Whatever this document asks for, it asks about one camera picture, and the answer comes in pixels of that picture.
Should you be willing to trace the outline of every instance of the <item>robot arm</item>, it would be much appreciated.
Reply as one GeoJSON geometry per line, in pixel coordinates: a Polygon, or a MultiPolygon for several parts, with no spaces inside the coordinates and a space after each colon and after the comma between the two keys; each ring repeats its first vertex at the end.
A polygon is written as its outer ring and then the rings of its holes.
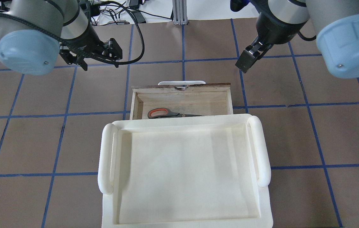
{"type": "Polygon", "coordinates": [[[117,67],[138,61],[144,49],[138,58],[118,62],[122,49],[113,38],[106,43],[98,38],[77,0],[13,0],[9,12],[0,11],[0,61],[5,66],[44,75],[52,71],[59,53],[68,64],[87,70],[84,58],[117,67]]]}
{"type": "Polygon", "coordinates": [[[236,63],[244,73],[273,45],[299,34],[311,18],[329,72],[339,78],[359,77],[359,0],[231,0],[230,8],[239,11],[249,2],[260,15],[258,36],[236,63]]]}

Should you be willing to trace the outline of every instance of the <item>tray handle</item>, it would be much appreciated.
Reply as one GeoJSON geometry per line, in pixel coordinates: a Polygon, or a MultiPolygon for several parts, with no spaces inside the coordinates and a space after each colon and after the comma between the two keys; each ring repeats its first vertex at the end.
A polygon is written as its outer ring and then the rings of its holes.
{"type": "Polygon", "coordinates": [[[267,146],[265,145],[264,131],[261,121],[256,116],[251,116],[247,120],[247,126],[250,126],[254,152],[257,159],[258,179],[257,184],[260,187],[267,187],[271,180],[271,166],[269,164],[267,146]]]}
{"type": "Polygon", "coordinates": [[[102,131],[98,168],[98,187],[105,195],[113,193],[113,152],[116,151],[116,147],[117,127],[110,123],[102,131]]]}

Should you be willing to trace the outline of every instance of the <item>white plastic tray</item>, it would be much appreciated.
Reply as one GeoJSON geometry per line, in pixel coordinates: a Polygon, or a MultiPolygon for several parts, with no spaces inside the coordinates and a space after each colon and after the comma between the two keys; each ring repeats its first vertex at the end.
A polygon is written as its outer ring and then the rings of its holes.
{"type": "Polygon", "coordinates": [[[255,116],[115,121],[102,134],[102,227],[270,228],[270,178],[255,116]]]}

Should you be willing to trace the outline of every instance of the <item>scissors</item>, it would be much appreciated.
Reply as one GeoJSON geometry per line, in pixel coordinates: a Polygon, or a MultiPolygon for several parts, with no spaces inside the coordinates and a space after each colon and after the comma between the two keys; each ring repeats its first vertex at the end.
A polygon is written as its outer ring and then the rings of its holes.
{"type": "Polygon", "coordinates": [[[172,112],[168,108],[155,108],[149,111],[147,117],[149,119],[156,119],[156,118],[175,118],[175,117],[201,117],[201,115],[180,114],[178,112],[172,112]]]}

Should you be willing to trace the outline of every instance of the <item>wooden drawer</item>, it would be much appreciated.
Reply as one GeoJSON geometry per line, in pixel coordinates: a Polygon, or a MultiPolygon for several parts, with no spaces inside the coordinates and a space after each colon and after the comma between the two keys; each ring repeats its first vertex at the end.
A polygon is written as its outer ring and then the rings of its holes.
{"type": "Polygon", "coordinates": [[[147,119],[155,108],[168,108],[181,114],[216,116],[233,114],[230,83],[132,87],[130,120],[147,119]]]}

